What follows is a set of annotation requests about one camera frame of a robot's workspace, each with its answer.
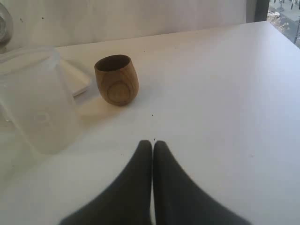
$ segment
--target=window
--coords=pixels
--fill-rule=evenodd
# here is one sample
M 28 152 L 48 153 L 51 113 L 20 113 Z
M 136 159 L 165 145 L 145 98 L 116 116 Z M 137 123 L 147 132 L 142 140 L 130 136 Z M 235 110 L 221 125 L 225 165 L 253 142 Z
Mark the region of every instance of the window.
M 270 0 L 267 21 L 300 48 L 300 0 Z

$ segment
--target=white table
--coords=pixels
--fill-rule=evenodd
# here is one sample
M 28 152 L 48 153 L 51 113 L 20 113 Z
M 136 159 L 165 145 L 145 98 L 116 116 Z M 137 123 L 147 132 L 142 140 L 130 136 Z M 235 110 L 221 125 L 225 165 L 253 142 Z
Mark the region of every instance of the white table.
M 140 92 L 115 107 L 94 79 L 77 99 L 76 143 L 51 157 L 15 144 L 0 224 L 57 224 L 114 180 L 141 139 L 166 141 L 202 189 L 253 224 L 299 224 L 300 50 L 269 23 L 58 50 L 93 79 L 98 59 L 129 55 Z

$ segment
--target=transparent plastic cup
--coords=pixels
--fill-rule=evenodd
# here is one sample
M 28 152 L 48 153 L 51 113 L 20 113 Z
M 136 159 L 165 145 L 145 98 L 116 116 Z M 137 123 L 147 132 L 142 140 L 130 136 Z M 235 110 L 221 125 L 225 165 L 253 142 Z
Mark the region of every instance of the transparent plastic cup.
M 81 132 L 72 94 L 53 48 L 0 55 L 0 109 L 35 150 L 60 151 Z

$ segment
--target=wood grain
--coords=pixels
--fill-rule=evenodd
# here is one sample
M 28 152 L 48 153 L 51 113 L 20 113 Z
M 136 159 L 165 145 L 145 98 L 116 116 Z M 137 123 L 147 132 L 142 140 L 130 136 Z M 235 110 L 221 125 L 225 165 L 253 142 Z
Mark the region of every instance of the wood grain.
M 126 55 L 101 59 L 95 64 L 95 73 L 101 96 L 112 105 L 127 105 L 139 91 L 135 68 Z

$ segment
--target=white wall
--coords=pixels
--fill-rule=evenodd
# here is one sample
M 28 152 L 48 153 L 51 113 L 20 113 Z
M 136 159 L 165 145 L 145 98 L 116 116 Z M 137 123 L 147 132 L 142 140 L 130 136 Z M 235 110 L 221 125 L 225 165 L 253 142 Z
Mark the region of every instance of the white wall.
M 15 33 L 8 49 L 75 45 L 246 21 L 246 0 L 0 0 Z

